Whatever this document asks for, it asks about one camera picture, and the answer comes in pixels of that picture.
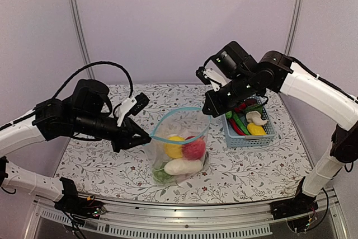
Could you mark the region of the yellow toy lemon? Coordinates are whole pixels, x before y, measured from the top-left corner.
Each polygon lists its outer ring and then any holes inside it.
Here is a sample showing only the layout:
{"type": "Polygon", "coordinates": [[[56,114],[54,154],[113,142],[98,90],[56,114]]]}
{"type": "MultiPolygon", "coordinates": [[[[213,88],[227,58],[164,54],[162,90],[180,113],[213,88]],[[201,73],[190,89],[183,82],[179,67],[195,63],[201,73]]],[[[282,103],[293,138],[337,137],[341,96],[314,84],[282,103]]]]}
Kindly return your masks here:
{"type": "MultiPolygon", "coordinates": [[[[174,142],[183,142],[185,139],[180,136],[171,136],[169,137],[169,140],[174,142]]],[[[182,144],[165,143],[164,151],[168,157],[173,159],[178,159],[183,157],[182,144]]]]}

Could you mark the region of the clear zip top bag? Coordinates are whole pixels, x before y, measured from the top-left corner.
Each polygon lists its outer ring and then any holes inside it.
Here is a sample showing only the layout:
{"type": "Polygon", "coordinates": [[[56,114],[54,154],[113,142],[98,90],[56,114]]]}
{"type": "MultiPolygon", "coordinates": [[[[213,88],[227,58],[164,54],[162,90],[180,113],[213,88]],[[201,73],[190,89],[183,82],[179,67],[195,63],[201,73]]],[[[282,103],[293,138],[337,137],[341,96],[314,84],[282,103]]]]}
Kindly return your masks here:
{"type": "MultiPolygon", "coordinates": [[[[164,151],[165,143],[184,145],[202,137],[205,145],[207,145],[210,124],[211,117],[203,114],[199,107],[183,107],[167,113],[151,132],[150,143],[144,146],[144,152],[147,155],[150,171],[153,172],[154,169],[164,167],[169,161],[174,160],[166,155],[164,151]],[[185,140],[183,142],[170,141],[169,137],[171,136],[180,136],[185,140]]],[[[203,168],[207,158],[208,154],[205,147],[205,154],[200,159],[203,168]]],[[[160,184],[156,182],[154,178],[153,180],[159,185],[171,185],[184,181],[194,174],[173,176],[174,181],[169,184],[160,184]]]]}

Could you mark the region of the red toy cabbage ball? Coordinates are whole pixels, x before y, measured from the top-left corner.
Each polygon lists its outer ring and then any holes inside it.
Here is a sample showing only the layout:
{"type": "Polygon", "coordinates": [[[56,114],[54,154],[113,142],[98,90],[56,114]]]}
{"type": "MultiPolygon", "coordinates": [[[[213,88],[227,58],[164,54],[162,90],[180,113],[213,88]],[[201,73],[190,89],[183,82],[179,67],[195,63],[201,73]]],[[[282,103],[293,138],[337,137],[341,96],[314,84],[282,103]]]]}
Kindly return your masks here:
{"type": "Polygon", "coordinates": [[[187,160],[199,160],[205,154],[205,142],[202,137],[182,146],[183,157],[187,160]]]}

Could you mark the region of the green toy grapes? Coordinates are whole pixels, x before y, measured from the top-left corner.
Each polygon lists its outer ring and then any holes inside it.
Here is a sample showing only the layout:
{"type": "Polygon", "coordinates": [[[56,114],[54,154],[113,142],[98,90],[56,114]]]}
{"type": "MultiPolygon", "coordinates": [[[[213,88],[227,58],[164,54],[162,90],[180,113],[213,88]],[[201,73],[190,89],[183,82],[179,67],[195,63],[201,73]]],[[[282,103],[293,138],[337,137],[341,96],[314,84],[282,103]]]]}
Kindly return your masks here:
{"type": "Polygon", "coordinates": [[[153,170],[153,178],[160,184],[169,184],[174,181],[172,175],[165,172],[164,167],[153,170]]]}

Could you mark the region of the white toy radish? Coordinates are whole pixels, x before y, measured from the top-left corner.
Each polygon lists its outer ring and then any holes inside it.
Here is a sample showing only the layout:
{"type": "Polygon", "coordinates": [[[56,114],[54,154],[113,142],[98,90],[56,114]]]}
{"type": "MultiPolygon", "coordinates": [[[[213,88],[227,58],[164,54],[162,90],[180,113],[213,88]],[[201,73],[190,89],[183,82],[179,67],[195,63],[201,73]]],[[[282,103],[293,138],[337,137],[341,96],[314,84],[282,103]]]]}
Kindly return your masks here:
{"type": "Polygon", "coordinates": [[[203,164],[200,160],[186,160],[178,158],[169,161],[164,166],[165,173],[176,176],[185,174],[194,174],[199,172],[203,168],[203,164]]]}

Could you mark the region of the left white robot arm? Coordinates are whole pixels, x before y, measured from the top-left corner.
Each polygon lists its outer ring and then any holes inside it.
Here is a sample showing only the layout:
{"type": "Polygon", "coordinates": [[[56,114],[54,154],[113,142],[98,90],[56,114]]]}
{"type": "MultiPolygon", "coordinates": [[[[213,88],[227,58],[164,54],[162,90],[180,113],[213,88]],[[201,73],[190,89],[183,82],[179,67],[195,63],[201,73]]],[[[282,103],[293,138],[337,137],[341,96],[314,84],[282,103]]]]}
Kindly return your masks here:
{"type": "Polygon", "coordinates": [[[37,104],[22,117],[1,128],[1,187],[22,189],[30,194],[61,202],[71,213],[83,209],[75,183],[64,177],[55,179],[23,169],[7,159],[7,155],[35,143],[59,137],[111,142],[114,152],[131,149],[150,142],[151,138],[131,116],[137,115],[149,103],[140,93],[130,96],[112,116],[109,88],[94,79],[81,79],[73,93],[64,100],[48,99],[37,104]]]}

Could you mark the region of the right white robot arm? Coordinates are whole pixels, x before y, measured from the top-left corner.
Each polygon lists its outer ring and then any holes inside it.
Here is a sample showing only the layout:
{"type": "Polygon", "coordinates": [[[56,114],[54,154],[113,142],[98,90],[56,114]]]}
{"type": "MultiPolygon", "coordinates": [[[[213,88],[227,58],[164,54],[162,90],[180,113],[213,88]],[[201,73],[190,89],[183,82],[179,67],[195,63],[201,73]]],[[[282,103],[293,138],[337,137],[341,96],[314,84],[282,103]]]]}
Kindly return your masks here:
{"type": "Polygon", "coordinates": [[[198,67],[196,76],[212,86],[205,93],[202,111],[214,118],[246,98],[264,96],[270,90],[294,97],[336,123],[332,147],[302,179],[296,197],[289,203],[293,214],[302,214],[345,164],[357,160],[357,98],[313,73],[296,58],[272,50],[256,61],[232,41],[198,67]]]}

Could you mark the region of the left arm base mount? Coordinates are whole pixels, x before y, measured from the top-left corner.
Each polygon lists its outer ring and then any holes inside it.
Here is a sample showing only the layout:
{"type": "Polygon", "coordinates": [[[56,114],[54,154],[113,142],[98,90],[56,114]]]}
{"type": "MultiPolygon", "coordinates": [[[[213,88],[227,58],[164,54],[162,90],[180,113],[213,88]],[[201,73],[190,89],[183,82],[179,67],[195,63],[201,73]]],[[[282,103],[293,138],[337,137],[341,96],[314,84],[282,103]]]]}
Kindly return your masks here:
{"type": "Polygon", "coordinates": [[[62,197],[54,202],[54,207],[70,220],[76,238],[86,238],[81,227],[84,226],[86,219],[99,219],[106,213],[104,203],[97,200],[95,195],[80,197],[75,183],[70,179],[61,177],[59,181],[63,187],[62,197]]]}

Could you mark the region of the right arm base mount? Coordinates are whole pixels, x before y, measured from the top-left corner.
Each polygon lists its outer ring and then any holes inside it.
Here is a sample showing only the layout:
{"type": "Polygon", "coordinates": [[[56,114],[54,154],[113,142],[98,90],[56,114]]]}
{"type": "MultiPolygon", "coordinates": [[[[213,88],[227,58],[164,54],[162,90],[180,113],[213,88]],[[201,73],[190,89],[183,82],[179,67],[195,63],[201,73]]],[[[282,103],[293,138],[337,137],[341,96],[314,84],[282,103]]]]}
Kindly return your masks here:
{"type": "Polygon", "coordinates": [[[322,189],[326,197],[326,208],[318,219],[318,203],[316,198],[304,198],[301,194],[286,200],[273,201],[270,203],[270,213],[274,220],[286,219],[288,228],[299,235],[317,227],[325,220],[329,209],[329,196],[322,189]]]}

